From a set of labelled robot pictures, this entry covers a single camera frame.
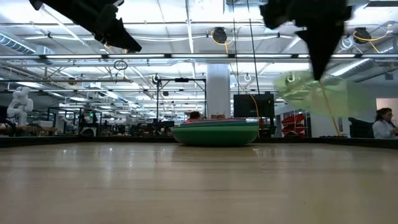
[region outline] pillar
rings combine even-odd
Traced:
[[[212,115],[231,116],[231,92],[228,64],[207,65],[207,117]]]

